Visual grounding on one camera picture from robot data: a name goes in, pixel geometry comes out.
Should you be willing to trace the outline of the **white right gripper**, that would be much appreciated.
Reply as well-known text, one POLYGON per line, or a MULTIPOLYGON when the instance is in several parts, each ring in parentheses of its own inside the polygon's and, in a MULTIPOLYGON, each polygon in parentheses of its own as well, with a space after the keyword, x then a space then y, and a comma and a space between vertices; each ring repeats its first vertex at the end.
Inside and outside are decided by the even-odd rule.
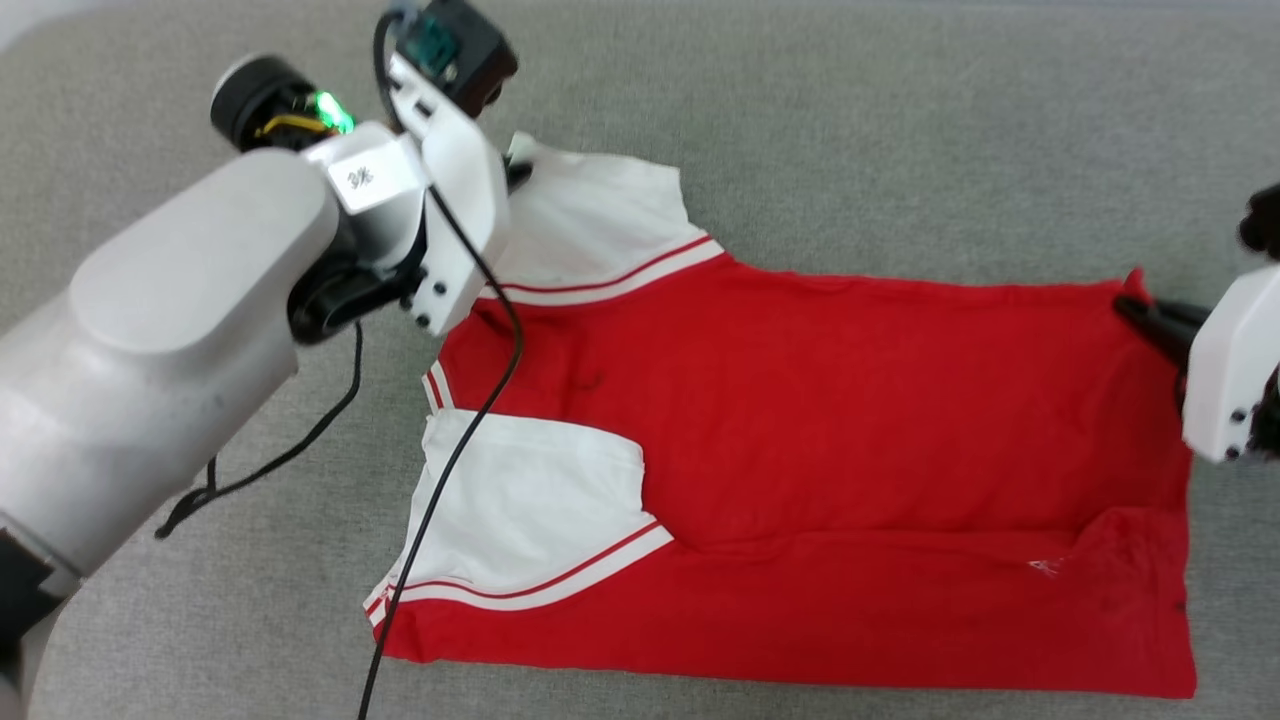
POLYGON ((1181 437, 1211 462, 1263 450, 1266 404, 1277 405, 1279 269, 1239 275, 1210 310, 1121 296, 1114 311, 1180 372, 1187 370, 1181 437))

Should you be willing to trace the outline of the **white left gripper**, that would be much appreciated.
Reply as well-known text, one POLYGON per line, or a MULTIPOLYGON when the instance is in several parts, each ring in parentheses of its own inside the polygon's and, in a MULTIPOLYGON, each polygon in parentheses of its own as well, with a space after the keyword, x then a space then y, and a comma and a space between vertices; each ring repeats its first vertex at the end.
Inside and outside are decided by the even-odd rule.
POLYGON ((366 120, 301 152, 340 209, 333 245, 300 281, 303 338, 392 304, 431 334, 451 332, 509 245, 509 193, 532 177, 535 151, 503 160, 426 72, 402 56, 387 70, 401 132, 366 120))

